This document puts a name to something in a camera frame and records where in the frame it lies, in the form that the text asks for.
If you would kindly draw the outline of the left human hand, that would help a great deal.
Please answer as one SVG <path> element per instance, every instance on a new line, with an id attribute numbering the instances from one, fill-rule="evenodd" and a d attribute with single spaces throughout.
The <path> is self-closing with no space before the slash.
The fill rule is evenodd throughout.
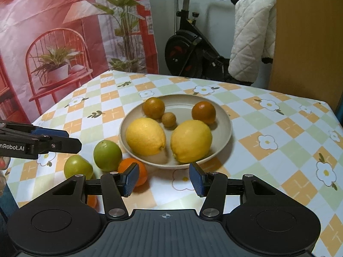
<path id="1" fill-rule="evenodd" d="M 7 170 L 9 163 L 11 161 L 10 157 L 3 157 L 0 156 L 0 191 L 3 193 L 4 188 L 6 186 L 6 178 L 3 174 L 3 171 Z"/>

